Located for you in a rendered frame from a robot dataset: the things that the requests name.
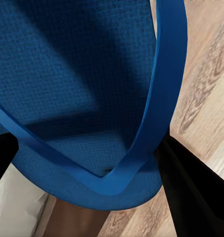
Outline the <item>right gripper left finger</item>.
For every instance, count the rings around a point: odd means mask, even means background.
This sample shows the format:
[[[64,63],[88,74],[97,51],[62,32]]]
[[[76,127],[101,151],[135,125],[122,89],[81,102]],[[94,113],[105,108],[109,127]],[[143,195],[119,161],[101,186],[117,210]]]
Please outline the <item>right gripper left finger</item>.
[[[10,132],[0,135],[0,179],[19,150],[17,138]]]

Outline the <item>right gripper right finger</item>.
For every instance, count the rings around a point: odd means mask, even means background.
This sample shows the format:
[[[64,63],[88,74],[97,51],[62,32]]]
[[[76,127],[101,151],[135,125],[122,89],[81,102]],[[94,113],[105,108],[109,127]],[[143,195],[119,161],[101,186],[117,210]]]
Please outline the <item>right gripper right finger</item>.
[[[224,237],[224,180],[170,135],[154,155],[177,237]]]

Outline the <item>sandal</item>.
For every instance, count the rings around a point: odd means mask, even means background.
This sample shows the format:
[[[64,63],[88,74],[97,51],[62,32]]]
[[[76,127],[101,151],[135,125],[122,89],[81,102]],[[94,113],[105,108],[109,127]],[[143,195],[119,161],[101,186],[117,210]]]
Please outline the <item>sandal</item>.
[[[154,155],[177,105],[184,0],[0,0],[0,135],[17,170],[76,206],[140,206],[163,185]]]

